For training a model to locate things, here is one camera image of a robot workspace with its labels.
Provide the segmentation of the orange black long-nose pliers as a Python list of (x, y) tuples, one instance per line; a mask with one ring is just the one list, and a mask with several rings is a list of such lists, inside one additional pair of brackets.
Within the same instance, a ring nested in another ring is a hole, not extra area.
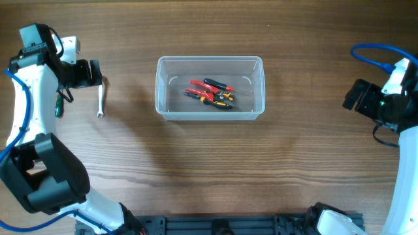
[(210, 105), (213, 106), (215, 108), (221, 109), (221, 110), (230, 110), (233, 107), (230, 104), (226, 104), (224, 102), (221, 101), (209, 101), (207, 98), (202, 97), (198, 94), (194, 94), (194, 93), (190, 93), (190, 92), (183, 92), (184, 95), (191, 97), (193, 99), (197, 99), (200, 100), (200, 102), (202, 102), (205, 105)]

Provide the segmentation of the small silver wrench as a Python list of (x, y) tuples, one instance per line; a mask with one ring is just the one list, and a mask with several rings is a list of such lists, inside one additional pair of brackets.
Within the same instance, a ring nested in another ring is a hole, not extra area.
[(98, 88), (98, 112), (97, 112), (98, 118), (103, 118), (105, 115), (103, 106), (105, 103), (106, 85), (107, 85), (107, 77), (103, 76), (102, 84), (99, 85), (99, 88)]

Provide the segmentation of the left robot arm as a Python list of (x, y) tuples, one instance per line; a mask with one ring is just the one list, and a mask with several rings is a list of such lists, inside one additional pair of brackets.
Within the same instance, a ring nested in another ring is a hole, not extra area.
[(24, 26), (20, 36), (23, 48), (5, 70), (15, 100), (1, 180), (25, 211), (45, 213), (52, 223), (72, 217), (95, 234), (145, 234), (123, 204), (91, 187), (85, 166), (57, 137), (59, 100), (72, 102), (71, 89), (95, 86), (104, 99), (99, 62), (78, 59), (78, 39), (62, 38), (45, 24)]

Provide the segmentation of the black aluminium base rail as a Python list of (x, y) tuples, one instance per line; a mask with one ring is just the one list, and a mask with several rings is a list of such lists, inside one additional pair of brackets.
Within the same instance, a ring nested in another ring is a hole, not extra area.
[(214, 229), (226, 227), (236, 235), (303, 235), (319, 232), (316, 226), (304, 227), (304, 214), (225, 217), (138, 216), (147, 235), (212, 235)]

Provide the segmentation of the green handled screwdriver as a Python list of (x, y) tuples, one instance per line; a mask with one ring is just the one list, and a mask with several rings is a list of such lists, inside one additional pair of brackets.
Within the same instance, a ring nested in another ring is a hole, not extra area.
[(61, 93), (58, 93), (56, 106), (55, 106), (55, 117), (62, 118), (64, 113), (64, 96)]

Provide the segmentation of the red handled cutting pliers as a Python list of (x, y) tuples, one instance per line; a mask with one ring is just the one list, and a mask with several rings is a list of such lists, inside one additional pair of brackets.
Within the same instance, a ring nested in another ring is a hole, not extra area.
[(228, 91), (223, 91), (214, 86), (205, 84), (203, 81), (199, 81), (199, 80), (190, 80), (190, 84), (199, 86), (202, 89), (190, 87), (190, 88), (186, 88), (184, 92), (198, 94), (202, 97), (207, 98), (209, 101), (221, 101), (221, 102), (231, 105), (233, 108), (236, 108), (236, 105), (234, 104), (235, 96), (232, 93)]

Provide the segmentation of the clear plastic container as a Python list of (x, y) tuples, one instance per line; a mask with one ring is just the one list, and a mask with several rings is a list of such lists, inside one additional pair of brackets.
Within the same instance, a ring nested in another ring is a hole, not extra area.
[[(190, 80), (213, 79), (247, 95), (235, 96), (236, 108), (221, 110), (185, 96), (198, 88)], [(263, 61), (257, 56), (163, 56), (155, 77), (155, 109), (170, 121), (249, 121), (265, 111), (266, 86)]]

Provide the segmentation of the black red screwdriver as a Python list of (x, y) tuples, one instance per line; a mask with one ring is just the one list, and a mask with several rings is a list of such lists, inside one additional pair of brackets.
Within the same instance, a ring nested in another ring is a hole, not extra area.
[(205, 84), (208, 84), (208, 85), (214, 86), (214, 87), (216, 87), (216, 88), (218, 88), (218, 89), (221, 89), (221, 90), (223, 90), (223, 91), (237, 92), (237, 93), (240, 93), (240, 94), (243, 94), (243, 95), (247, 95), (247, 93), (246, 93), (246, 92), (244, 92), (244, 91), (239, 91), (239, 90), (237, 90), (237, 89), (235, 89), (235, 88), (233, 88), (233, 87), (231, 87), (231, 86), (228, 86), (227, 84), (224, 84), (224, 83), (221, 83), (221, 82), (217, 82), (217, 81), (215, 81), (215, 80), (213, 80), (213, 79), (205, 78), (205, 79), (203, 80), (203, 82), (204, 82)]

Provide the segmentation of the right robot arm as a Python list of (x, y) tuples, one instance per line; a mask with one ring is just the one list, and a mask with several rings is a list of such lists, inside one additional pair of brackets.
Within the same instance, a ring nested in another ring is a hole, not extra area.
[(343, 107), (372, 119), (399, 135), (391, 144), (400, 152), (391, 206), (382, 234), (417, 233), (417, 57), (402, 52), (402, 59), (380, 67), (390, 74), (383, 87), (357, 80)]

